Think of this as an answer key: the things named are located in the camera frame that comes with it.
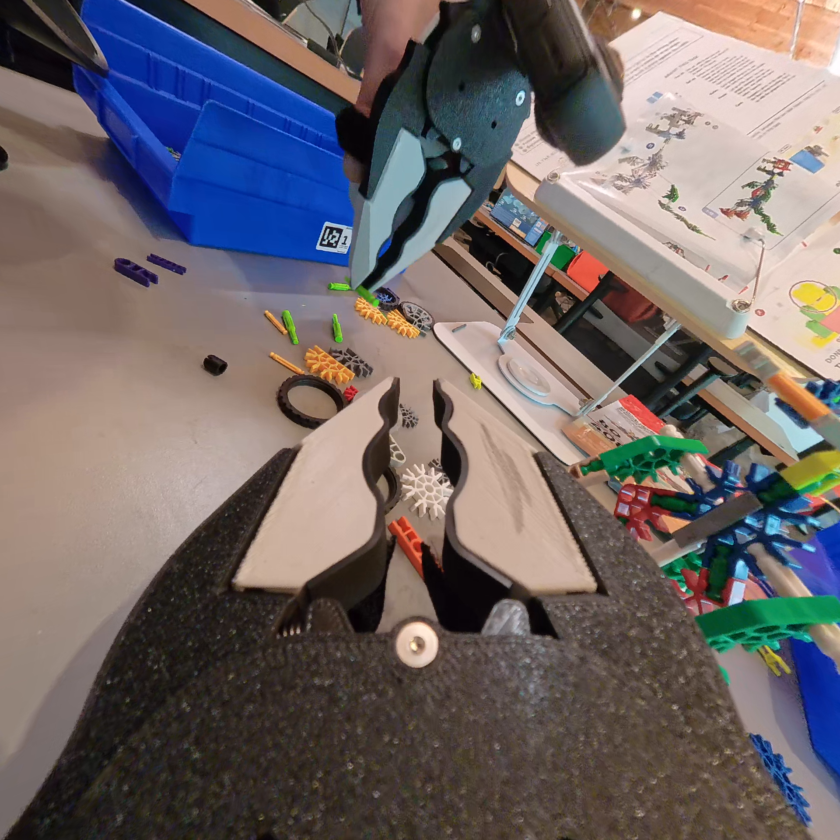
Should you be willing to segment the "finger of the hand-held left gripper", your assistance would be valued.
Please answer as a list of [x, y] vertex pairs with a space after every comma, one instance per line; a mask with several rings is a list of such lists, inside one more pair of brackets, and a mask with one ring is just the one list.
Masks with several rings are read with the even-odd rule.
[[400, 226], [393, 237], [392, 247], [382, 258], [378, 288], [436, 245], [471, 193], [471, 187], [463, 178], [453, 177], [436, 184], [428, 199], [415, 202], [412, 217]]
[[378, 290], [382, 258], [400, 226], [412, 217], [415, 202], [428, 199], [436, 184], [453, 177], [446, 169], [430, 169], [420, 139], [399, 129], [376, 185], [368, 185], [367, 197], [357, 192], [353, 200], [352, 288]]

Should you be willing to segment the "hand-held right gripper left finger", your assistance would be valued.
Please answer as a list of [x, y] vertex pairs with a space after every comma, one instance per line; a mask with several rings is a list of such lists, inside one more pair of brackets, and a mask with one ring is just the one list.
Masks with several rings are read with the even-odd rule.
[[384, 584], [388, 537], [377, 483], [391, 463], [400, 380], [387, 377], [297, 447], [233, 578], [291, 595], [278, 632], [304, 630], [318, 600], [356, 607]]

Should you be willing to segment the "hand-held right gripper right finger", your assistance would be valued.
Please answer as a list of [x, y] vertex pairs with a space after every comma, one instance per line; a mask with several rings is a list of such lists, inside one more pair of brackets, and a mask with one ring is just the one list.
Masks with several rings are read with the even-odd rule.
[[595, 594], [597, 579], [540, 468], [541, 451], [447, 380], [434, 382], [433, 404], [453, 487], [440, 560], [423, 556], [438, 622], [479, 634], [511, 601], [531, 634], [556, 634], [542, 598]]

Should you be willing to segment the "colourful construction toy model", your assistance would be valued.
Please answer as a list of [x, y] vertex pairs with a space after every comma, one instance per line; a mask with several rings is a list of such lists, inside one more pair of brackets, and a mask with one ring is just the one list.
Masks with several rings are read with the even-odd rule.
[[732, 462], [711, 467], [700, 442], [660, 434], [570, 471], [583, 485], [622, 481], [614, 517], [634, 539], [652, 541], [663, 518], [684, 522], [652, 558], [714, 650], [775, 650], [794, 639], [838, 665], [838, 597], [814, 595], [794, 556], [814, 551], [805, 542], [821, 529], [813, 503], [838, 488], [838, 381], [798, 381], [752, 343], [738, 353], [779, 407], [819, 435], [822, 450], [781, 470], [752, 465], [743, 474]]

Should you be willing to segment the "person's left hand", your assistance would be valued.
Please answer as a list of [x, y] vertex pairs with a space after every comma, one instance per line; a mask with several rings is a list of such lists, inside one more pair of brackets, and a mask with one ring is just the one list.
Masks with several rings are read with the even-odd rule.
[[371, 115], [383, 80], [403, 59], [410, 40], [421, 43], [439, 20], [439, 1], [360, 1], [364, 63], [355, 107]]

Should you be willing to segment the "blue toy box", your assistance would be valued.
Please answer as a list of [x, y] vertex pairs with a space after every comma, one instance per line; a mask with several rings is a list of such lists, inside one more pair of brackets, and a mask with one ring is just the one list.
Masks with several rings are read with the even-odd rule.
[[529, 206], [505, 189], [490, 210], [490, 217], [532, 248], [537, 248], [548, 225]]

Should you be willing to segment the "white snowflake connector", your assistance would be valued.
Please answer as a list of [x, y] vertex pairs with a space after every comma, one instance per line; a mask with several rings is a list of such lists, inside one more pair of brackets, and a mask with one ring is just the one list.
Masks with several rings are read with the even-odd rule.
[[402, 473], [402, 501], [409, 504], [418, 517], [444, 519], [448, 501], [453, 495], [451, 482], [433, 467], [415, 465]]

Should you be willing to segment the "orange flat connector piece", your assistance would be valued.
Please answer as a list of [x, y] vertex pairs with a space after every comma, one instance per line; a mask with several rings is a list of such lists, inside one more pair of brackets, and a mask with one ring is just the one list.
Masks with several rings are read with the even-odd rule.
[[395, 536], [396, 542], [408, 558], [414, 570], [421, 579], [424, 578], [423, 545], [411, 523], [406, 517], [395, 519], [388, 524], [389, 532]]

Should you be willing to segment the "green box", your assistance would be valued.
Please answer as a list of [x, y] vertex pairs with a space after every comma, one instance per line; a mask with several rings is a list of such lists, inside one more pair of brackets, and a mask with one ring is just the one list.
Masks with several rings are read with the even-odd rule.
[[[542, 232], [537, 244], [534, 246], [538, 254], [542, 255], [546, 244], [555, 233], [553, 229], [546, 229]], [[573, 259], [581, 252], [581, 248], [562, 235], [557, 248], [554, 250], [550, 264], [558, 270], [566, 271]]]

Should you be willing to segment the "orange toy package bag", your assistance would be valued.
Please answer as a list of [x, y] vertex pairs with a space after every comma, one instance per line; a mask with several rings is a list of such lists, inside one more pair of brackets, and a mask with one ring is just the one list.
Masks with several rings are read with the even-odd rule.
[[608, 449], [657, 435], [665, 425], [663, 419], [634, 395], [627, 395], [565, 423], [561, 431], [573, 451], [560, 459], [572, 465], [585, 456], [597, 456]]

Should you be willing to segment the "instruction sheet board on stand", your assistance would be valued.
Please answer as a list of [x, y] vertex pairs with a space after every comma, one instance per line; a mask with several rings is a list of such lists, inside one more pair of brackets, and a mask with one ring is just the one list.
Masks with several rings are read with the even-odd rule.
[[[614, 46], [625, 66], [626, 131], [648, 99], [671, 93], [838, 187], [838, 77], [663, 13]], [[568, 177], [571, 192], [612, 210], [572, 183], [571, 174], [585, 167], [550, 150], [532, 123], [513, 160], [538, 182]], [[721, 283], [735, 296], [732, 309], [815, 374], [838, 378], [838, 211], [773, 268], [764, 267], [764, 250], [745, 287]]]

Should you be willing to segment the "blue plastic bin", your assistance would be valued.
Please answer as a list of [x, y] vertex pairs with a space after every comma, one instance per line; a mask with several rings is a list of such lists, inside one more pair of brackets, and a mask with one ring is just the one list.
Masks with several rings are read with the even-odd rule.
[[256, 117], [259, 108], [325, 125], [314, 101], [130, 2], [84, 2], [82, 21], [110, 67], [76, 68], [79, 95], [166, 208], [175, 166], [205, 102]]
[[[817, 533], [813, 553], [794, 550], [798, 575], [814, 595], [839, 596], [839, 525]], [[839, 675], [834, 662], [815, 644], [791, 640], [791, 654], [812, 748], [839, 776]]]

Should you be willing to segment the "building manual booklet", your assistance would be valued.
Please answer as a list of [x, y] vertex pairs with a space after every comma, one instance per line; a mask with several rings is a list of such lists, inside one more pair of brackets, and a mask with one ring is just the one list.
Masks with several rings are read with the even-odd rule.
[[838, 211], [838, 187], [671, 93], [572, 183], [710, 277], [740, 291], [761, 246], [773, 268]]

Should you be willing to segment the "blue snowflake connector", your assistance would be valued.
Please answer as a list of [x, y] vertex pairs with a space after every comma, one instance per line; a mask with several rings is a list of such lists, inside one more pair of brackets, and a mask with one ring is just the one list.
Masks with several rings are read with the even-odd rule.
[[804, 797], [803, 788], [791, 780], [791, 768], [784, 757], [774, 751], [772, 743], [757, 733], [750, 733], [749, 738], [762, 760], [764, 768], [778, 786], [783, 798], [794, 814], [805, 826], [812, 824], [810, 803]]

